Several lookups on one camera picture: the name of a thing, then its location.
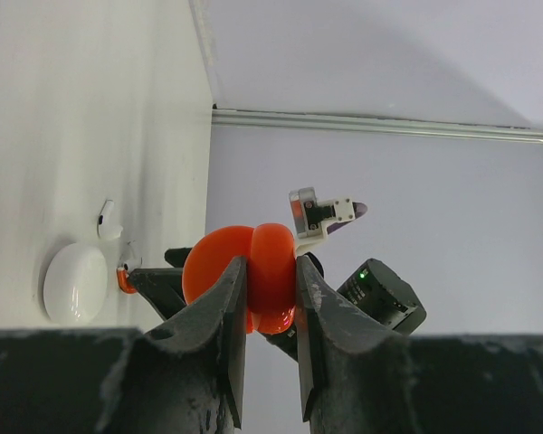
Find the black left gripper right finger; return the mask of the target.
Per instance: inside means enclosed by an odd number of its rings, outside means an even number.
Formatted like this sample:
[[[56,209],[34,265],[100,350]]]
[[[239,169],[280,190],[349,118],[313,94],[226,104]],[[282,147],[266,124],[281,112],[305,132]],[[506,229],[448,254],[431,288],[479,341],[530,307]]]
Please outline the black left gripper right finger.
[[[404,336],[297,261],[302,418],[313,433],[543,433],[543,335]]]

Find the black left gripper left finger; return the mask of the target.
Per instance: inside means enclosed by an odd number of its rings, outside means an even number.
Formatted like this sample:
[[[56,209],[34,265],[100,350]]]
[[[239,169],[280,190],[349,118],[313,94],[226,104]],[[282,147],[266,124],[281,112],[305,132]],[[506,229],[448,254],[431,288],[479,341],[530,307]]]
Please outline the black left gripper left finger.
[[[136,328],[0,330],[0,433],[231,433],[242,423],[247,265]]]

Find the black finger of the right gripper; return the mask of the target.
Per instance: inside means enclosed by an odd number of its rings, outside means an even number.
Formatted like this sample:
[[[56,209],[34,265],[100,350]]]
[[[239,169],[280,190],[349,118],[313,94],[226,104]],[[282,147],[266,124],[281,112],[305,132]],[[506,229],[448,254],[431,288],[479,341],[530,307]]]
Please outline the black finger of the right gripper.
[[[129,273],[128,283],[168,320],[186,307],[182,275],[182,268],[135,269]]]
[[[183,268],[190,252],[190,248],[168,249],[165,251],[164,259],[173,268]]]

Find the orange earbud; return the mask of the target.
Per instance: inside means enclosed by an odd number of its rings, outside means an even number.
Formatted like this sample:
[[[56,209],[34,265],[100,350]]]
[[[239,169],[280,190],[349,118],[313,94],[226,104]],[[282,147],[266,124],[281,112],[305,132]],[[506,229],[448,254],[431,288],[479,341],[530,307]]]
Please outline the orange earbud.
[[[116,268],[119,289],[128,295],[137,293],[137,289],[129,282],[129,273],[123,267]]]

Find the orange round charging case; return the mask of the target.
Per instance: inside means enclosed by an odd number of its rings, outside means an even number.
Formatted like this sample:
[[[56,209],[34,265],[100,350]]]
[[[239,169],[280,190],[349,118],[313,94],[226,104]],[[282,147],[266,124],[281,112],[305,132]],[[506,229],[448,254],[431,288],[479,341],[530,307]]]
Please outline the orange round charging case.
[[[195,302],[210,289],[235,257],[247,260],[247,331],[287,331],[295,315],[295,240],[279,223],[227,226],[205,235],[183,266],[185,302]]]

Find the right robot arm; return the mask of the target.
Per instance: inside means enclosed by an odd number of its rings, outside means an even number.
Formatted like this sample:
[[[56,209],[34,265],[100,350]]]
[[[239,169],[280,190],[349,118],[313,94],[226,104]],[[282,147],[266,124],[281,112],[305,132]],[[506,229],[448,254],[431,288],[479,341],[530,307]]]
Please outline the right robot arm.
[[[138,337],[104,433],[231,433],[243,419],[247,280],[228,260],[193,304],[188,249],[131,283],[162,316]],[[313,433],[543,433],[543,335],[419,336],[425,311],[377,259],[338,289],[309,259],[294,278],[296,316],[271,343],[296,361]]]

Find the white round charging case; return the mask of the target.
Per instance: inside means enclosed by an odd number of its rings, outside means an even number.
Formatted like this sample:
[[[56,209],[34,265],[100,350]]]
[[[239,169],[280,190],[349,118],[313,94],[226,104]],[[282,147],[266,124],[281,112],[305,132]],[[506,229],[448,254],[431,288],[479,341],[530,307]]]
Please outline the white round charging case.
[[[108,279],[107,262],[99,248],[80,242],[63,247],[44,277],[48,317],[61,326],[87,325],[103,308]]]

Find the white earbud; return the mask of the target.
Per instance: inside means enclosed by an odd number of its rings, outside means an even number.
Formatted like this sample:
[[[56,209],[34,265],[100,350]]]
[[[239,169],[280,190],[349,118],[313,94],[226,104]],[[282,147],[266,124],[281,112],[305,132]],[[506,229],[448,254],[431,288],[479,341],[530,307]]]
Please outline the white earbud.
[[[97,234],[102,241],[113,241],[118,239],[123,231],[123,227],[119,224],[111,222],[111,214],[114,210],[115,203],[112,200],[106,200],[103,204],[99,217],[97,219]]]
[[[139,269],[142,267],[142,258],[129,257],[126,259],[121,259],[119,262],[119,265],[127,272],[130,272],[132,270]]]

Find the aluminium frame rail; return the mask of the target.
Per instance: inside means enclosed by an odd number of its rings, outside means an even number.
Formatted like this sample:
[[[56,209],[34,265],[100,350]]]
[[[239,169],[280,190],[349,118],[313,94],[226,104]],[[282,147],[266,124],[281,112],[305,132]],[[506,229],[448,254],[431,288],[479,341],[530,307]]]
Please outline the aluminium frame rail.
[[[543,145],[543,130],[535,128],[469,125],[410,119],[214,108],[212,110],[212,124],[228,127],[276,127]]]

